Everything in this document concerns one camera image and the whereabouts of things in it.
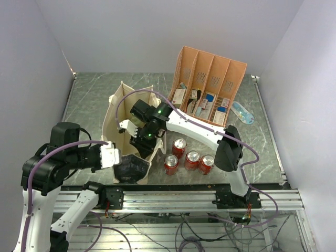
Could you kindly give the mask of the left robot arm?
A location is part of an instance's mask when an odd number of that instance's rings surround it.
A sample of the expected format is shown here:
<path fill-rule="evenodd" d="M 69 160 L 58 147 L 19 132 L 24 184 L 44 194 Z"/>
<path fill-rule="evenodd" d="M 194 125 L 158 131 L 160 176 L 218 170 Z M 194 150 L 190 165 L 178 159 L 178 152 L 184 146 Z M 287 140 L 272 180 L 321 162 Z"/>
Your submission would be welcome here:
<path fill-rule="evenodd" d="M 95 172 L 121 164 L 121 152 L 114 142 L 80 141 L 81 132 L 86 130 L 76 123 L 57 123 L 50 141 L 24 163 L 24 208 L 15 251 L 67 251 L 70 238 L 87 214 L 109 204 L 106 187 L 87 182 L 66 212 L 56 222 L 52 220 L 57 196 L 71 170 Z"/>

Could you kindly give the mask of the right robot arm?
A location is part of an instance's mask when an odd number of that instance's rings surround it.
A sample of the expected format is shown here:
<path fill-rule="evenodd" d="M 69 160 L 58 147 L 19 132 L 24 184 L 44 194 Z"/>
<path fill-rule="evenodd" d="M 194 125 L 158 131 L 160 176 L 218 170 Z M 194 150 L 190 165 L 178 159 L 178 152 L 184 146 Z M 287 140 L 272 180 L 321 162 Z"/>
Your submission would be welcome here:
<path fill-rule="evenodd" d="M 170 103 L 162 102 L 157 107 L 139 99 L 130 113 L 144 123 L 132 137 L 138 150 L 159 136 L 159 132 L 171 131 L 195 139 L 215 151 L 214 165 L 227 173 L 236 207 L 244 207 L 250 201 L 251 188 L 243 172 L 238 168 L 243 157 L 243 143 L 234 126 L 217 127 L 183 114 Z"/>

